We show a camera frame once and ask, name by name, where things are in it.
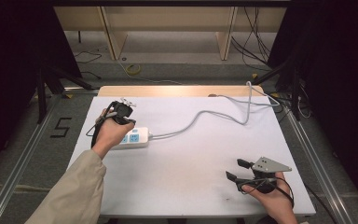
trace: table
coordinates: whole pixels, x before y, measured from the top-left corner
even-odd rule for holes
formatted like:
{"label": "table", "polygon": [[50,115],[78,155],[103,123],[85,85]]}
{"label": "table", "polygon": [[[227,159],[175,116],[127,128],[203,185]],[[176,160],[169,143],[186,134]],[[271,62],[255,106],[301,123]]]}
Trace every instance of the table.
{"label": "table", "polygon": [[[95,118],[121,96],[137,104],[131,115],[137,120],[136,126],[148,127],[157,134],[183,127],[204,109],[241,119],[246,105],[205,96],[242,95],[239,99],[243,100],[247,99],[243,96],[248,90],[241,86],[103,87],[91,103],[69,165],[90,148],[91,139],[85,133]],[[269,102],[265,96],[253,96],[253,102]],[[207,114],[175,137],[152,140],[146,148],[110,151],[104,159],[107,173],[101,214],[161,218],[263,215],[261,204],[237,192],[225,174],[229,171],[252,178],[253,173],[240,168],[236,159],[256,162],[261,156],[292,167],[293,171],[285,176],[295,194],[295,214],[315,214],[278,121],[272,109],[265,106],[251,106],[249,121],[244,126]]]}

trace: gray floor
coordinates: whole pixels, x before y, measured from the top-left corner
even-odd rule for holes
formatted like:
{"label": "gray floor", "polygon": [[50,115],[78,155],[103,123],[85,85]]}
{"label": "gray floor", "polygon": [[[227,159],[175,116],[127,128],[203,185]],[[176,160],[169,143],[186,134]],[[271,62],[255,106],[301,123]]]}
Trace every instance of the gray floor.
{"label": "gray floor", "polygon": [[[136,63],[142,67],[141,74],[136,77],[148,80],[140,80],[128,77],[117,62],[113,62],[106,50],[104,37],[100,33],[82,33],[82,44],[77,43],[77,32],[68,32],[68,40],[74,53],[91,51],[101,53],[102,57],[92,63],[79,63],[81,71],[92,72],[102,79],[97,79],[91,74],[84,74],[84,80],[94,86],[102,85],[173,85],[170,81],[181,82],[186,85],[240,85],[252,79],[252,74],[262,75],[264,72],[246,67],[242,57],[235,49],[230,50],[227,61],[219,58],[217,44],[212,33],[133,33],[127,38],[127,42],[121,55],[121,62],[126,64]],[[243,40],[244,34],[237,34],[238,39]],[[263,35],[266,43],[271,46],[274,34]],[[253,51],[257,52],[255,42]],[[80,62],[86,62],[95,58],[95,55],[81,54],[76,57]],[[169,80],[165,82],[152,82],[150,80]],[[276,78],[263,83],[266,92],[273,91]],[[66,87],[76,85],[63,80]],[[71,158],[77,137],[86,117],[92,97],[95,94],[84,92],[72,92],[68,97],[62,97],[58,102],[48,127],[44,131],[40,143],[33,157],[22,175],[20,186],[16,188],[7,208],[0,218],[0,223],[23,223],[46,196],[50,189],[58,181],[66,170]],[[16,132],[8,141],[7,148],[0,155],[0,186],[5,184],[7,177],[15,166],[23,149],[30,139],[37,121],[37,101],[33,99],[19,122]],[[330,207],[329,201],[313,172],[310,162],[301,146],[296,133],[285,113],[277,113],[277,119],[281,121],[282,132],[292,152],[296,165],[304,182],[309,185],[316,194]],[[55,125],[60,118],[65,120],[62,125],[69,127],[64,138],[51,138],[54,134],[62,134],[62,130],[55,130]],[[339,196],[354,223],[358,223],[358,192],[349,180],[339,160],[334,157],[333,151],[318,125],[315,117],[302,118],[301,124],[305,127],[315,150],[321,158],[325,171],[332,179]],[[310,194],[317,210],[312,217],[299,217],[299,222],[332,223],[326,211]],[[99,223],[105,223],[107,218],[101,217]],[[151,224],[167,223],[164,219],[121,219],[120,224]],[[235,219],[190,219],[189,224],[201,223],[236,223]]]}

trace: wooden edge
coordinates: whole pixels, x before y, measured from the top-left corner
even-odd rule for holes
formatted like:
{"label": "wooden edge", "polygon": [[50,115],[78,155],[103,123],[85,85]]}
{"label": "wooden edge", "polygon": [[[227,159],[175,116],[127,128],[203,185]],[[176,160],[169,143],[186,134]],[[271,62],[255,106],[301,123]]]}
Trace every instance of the wooden edge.
{"label": "wooden edge", "polygon": [[[260,92],[260,86],[254,86]],[[98,96],[133,96],[133,97],[185,97],[208,96],[220,94],[227,96],[248,96],[248,86],[103,86]],[[253,96],[261,96],[257,91],[252,91]]]}

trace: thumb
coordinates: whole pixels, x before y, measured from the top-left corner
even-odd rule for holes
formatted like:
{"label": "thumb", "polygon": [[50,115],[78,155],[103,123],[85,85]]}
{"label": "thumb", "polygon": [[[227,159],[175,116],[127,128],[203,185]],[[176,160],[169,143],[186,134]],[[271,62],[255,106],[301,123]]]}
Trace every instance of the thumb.
{"label": "thumb", "polygon": [[245,191],[246,193],[252,195],[256,199],[258,199],[260,197],[260,195],[261,195],[261,193],[257,189],[255,189],[255,188],[253,188],[253,187],[251,187],[249,185],[242,185],[241,188],[242,188],[243,191]]}

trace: floor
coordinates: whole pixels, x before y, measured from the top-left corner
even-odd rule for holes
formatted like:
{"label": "floor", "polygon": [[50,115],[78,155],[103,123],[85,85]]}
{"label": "floor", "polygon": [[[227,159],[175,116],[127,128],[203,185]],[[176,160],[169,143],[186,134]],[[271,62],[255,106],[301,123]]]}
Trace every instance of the floor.
{"label": "floor", "polygon": [[[99,32],[82,32],[81,43],[78,42],[77,32],[66,32],[68,41],[78,61],[83,78],[94,86],[117,85],[118,83],[130,83],[129,77],[123,73],[123,69],[117,62],[112,61],[107,50],[104,35]],[[235,34],[236,39],[244,42],[248,34]],[[272,46],[275,34],[262,34],[263,41],[268,48]],[[248,47],[251,52],[262,57],[255,39],[251,39]],[[265,71],[246,67],[234,48],[230,48],[227,61],[222,61],[218,54],[218,47],[213,33],[130,33],[125,47],[120,55],[119,62],[123,64],[141,64],[144,79],[131,79],[134,85],[171,85],[173,82],[182,84],[213,85],[222,83],[226,85],[238,84],[250,80],[255,75],[262,76]],[[259,61],[246,59],[248,64],[262,67]],[[274,91],[273,84],[276,78],[262,84],[265,92]],[[64,97],[52,96],[48,98],[49,106],[55,106],[46,129],[42,130],[38,139],[38,145],[26,168],[22,171],[19,185],[6,204],[6,209],[0,216],[0,223],[23,223],[30,216],[48,190],[56,183],[65,171],[73,147],[87,108],[96,92],[84,92],[78,86],[63,80],[62,83],[69,90]],[[339,160],[334,157],[334,151],[329,146],[317,118],[311,116],[305,118],[309,110],[304,110],[305,115],[300,122],[293,121],[287,111],[277,113],[286,142],[296,161],[296,165],[305,183],[312,189],[328,209],[337,214],[332,206],[336,202],[343,204],[344,220],[342,223],[358,223],[358,192],[349,180]],[[52,138],[52,135],[62,134],[55,129],[56,124],[62,118],[62,125],[70,127],[65,140]],[[29,147],[30,139],[34,138],[34,130],[37,121],[37,99],[34,98],[24,113],[18,129],[8,141],[7,149],[0,155],[0,188],[10,177],[10,173],[16,166],[17,160],[25,148]],[[296,127],[303,127],[305,132],[298,133]],[[310,143],[299,140],[299,134],[306,134]],[[311,161],[310,151],[317,155],[319,163]],[[326,192],[324,181],[318,176],[316,168],[321,168],[326,173],[328,183],[337,191],[338,198],[333,198]],[[316,196],[310,192],[311,200],[317,210],[312,217],[299,217],[299,222],[309,223],[333,223],[326,210],[317,201]],[[100,217],[98,223],[106,223],[107,217]],[[246,218],[246,223],[254,223],[255,218]],[[165,219],[120,219],[120,224],[159,224],[168,223]],[[222,219],[189,219],[189,224],[237,223],[234,218]]]}

